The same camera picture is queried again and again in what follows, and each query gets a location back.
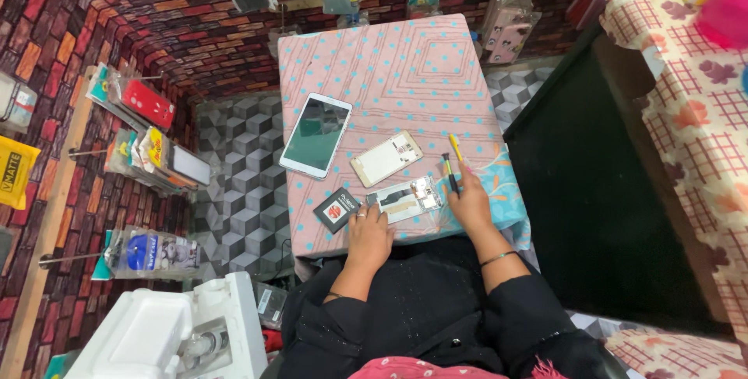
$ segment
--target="bangle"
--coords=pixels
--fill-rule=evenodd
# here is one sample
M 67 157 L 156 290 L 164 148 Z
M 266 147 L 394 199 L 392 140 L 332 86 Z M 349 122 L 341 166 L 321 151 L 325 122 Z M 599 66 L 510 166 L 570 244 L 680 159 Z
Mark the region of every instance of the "bangle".
M 493 258 L 491 258 L 491 259 L 487 260 L 486 262 L 483 262 L 483 263 L 482 263 L 482 264 L 480 265 L 480 267 L 481 267 L 481 268 L 483 268 L 483 267 L 485 267 L 486 265 L 490 264 L 491 262 L 493 262 L 493 261 L 496 261 L 497 259 L 502 259 L 502 258 L 503 258 L 504 256 L 507 256 L 507 255 L 511 255 L 512 253 L 513 253 L 513 254 L 515 254 L 515 255 L 517 255 L 517 256 L 519 256 L 519 253 L 517 253 L 517 251 L 515 251 L 515 250 L 512 250 L 512 251 L 510 251 L 510 252 L 506 252 L 506 253 L 502 253 L 501 255 L 497 255 L 497 256 L 494 256 Z

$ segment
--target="sleeve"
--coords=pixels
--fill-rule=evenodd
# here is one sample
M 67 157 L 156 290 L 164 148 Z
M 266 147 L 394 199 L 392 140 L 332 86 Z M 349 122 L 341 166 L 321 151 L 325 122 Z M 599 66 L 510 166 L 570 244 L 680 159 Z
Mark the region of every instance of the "sleeve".
M 611 377 L 607 350 L 574 326 L 547 282 L 530 271 L 533 275 L 503 282 L 488 296 L 485 325 L 507 375 L 533 377 L 534 369 L 551 368 L 564 377 Z
M 367 312 L 366 302 L 352 298 L 334 299 L 322 306 L 304 300 L 278 378 L 337 379 L 353 374 L 360 367 Z

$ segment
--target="table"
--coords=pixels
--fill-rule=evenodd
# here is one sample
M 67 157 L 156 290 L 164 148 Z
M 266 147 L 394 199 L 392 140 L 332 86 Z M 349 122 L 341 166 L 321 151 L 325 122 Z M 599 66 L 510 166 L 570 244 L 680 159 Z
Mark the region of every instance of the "table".
M 642 99 L 642 118 L 697 239 L 712 255 L 720 297 L 746 356 L 748 95 L 739 77 L 748 50 L 725 50 L 707 41 L 693 27 L 694 17 L 681 0 L 610 0 L 601 23 L 619 46 L 660 48 L 666 65 L 655 90 Z M 704 354 L 681 360 L 689 366 L 684 368 L 667 359 L 673 351 L 687 354 L 682 341 L 662 334 L 658 339 L 666 343 L 653 346 L 652 339 L 619 336 L 609 348 L 642 374 L 658 368 L 700 377 L 719 377 L 728 370 L 748 374 L 745 365 L 721 357 L 724 351 L 708 340 L 702 343 Z
M 517 249 L 529 249 L 527 213 L 463 15 L 285 37 L 278 50 L 286 141 L 309 92 L 354 105 L 328 177 L 320 181 L 288 172 L 295 256 L 346 251 L 347 229 L 331 234 L 312 212 L 341 186 L 363 200 L 382 187 L 433 175 L 444 197 L 447 186 L 440 159 L 442 153 L 452 152 L 449 133 L 459 136 L 460 151 L 481 176 L 491 196 L 494 223 Z M 404 129 L 424 157 L 364 188 L 351 158 Z M 393 226 L 396 244 L 462 231 L 446 207 Z

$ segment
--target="woman's left hand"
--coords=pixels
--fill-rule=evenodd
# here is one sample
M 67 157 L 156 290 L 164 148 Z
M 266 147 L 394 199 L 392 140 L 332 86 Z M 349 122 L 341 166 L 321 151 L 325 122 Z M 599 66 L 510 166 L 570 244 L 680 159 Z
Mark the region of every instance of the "woman's left hand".
M 379 204 L 361 206 L 348 219 L 349 244 L 346 268 L 361 269 L 374 275 L 385 264 L 392 250 L 395 230 L 388 229 L 387 213 L 379 214 Z

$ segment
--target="screwdriver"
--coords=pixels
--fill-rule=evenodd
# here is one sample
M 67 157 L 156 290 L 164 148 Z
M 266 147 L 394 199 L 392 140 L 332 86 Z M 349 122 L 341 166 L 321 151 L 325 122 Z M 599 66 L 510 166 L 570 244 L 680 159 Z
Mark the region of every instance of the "screwdriver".
M 460 189 L 457 187 L 457 180 L 455 179 L 455 175 L 452 173 L 452 166 L 450 165 L 450 153 L 444 153 L 441 155 L 442 158 L 444 158 L 444 164 L 446 164 L 446 173 L 450 177 L 450 186 L 452 187 L 452 191 L 457 193 L 457 197 L 460 197 Z

